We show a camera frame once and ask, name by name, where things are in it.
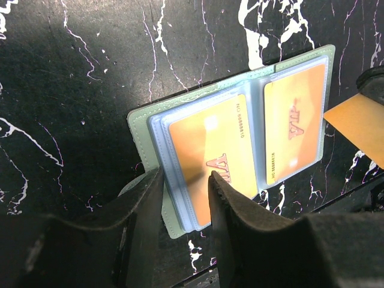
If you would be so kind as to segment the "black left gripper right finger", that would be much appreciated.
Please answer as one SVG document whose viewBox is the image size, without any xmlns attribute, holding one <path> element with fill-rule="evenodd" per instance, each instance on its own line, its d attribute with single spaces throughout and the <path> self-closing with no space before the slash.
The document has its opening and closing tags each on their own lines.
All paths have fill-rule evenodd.
<svg viewBox="0 0 384 288">
<path fill-rule="evenodd" d="M 383 214 L 307 214 L 291 220 L 208 179 L 221 287 L 382 287 Z"/>
</svg>

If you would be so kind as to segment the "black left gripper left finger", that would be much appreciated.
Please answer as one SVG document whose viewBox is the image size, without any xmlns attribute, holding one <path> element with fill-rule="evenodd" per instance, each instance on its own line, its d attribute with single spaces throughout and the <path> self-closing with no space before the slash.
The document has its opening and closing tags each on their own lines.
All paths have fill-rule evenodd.
<svg viewBox="0 0 384 288">
<path fill-rule="evenodd" d="M 161 227 L 161 168 L 75 221 L 1 216 L 2 287 L 151 287 Z"/>
</svg>

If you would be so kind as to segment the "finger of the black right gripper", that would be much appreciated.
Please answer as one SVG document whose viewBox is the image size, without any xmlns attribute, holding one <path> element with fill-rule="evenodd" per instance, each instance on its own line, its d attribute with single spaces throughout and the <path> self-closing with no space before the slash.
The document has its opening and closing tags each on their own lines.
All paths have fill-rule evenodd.
<svg viewBox="0 0 384 288">
<path fill-rule="evenodd" d="M 365 70 L 356 80 L 358 92 L 373 101 L 384 105 L 384 66 Z"/>
</svg>

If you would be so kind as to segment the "brown gold credit card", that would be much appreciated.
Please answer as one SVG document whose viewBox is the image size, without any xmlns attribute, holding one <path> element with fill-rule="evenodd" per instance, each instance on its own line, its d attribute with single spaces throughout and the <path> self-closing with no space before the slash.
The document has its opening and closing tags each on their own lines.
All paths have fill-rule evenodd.
<svg viewBox="0 0 384 288">
<path fill-rule="evenodd" d="M 383 105 L 356 94 L 324 113 L 324 119 L 383 168 Z"/>
</svg>

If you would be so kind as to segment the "orange VIP credit card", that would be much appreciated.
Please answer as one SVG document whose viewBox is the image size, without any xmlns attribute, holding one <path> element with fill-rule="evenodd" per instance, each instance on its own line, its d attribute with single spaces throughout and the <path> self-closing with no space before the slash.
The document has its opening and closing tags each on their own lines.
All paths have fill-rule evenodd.
<svg viewBox="0 0 384 288">
<path fill-rule="evenodd" d="M 208 178 L 212 171 L 247 198 L 257 195 L 244 94 L 171 122 L 169 133 L 199 228 L 211 221 Z"/>
</svg>

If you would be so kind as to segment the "mint green card holder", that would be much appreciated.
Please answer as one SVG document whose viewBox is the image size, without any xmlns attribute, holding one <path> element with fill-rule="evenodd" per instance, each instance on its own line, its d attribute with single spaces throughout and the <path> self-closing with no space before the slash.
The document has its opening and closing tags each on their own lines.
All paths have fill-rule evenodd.
<svg viewBox="0 0 384 288">
<path fill-rule="evenodd" d="M 331 44 L 132 110 L 145 170 L 161 167 L 161 215 L 176 239 L 210 225 L 208 177 L 253 199 L 323 157 Z"/>
</svg>

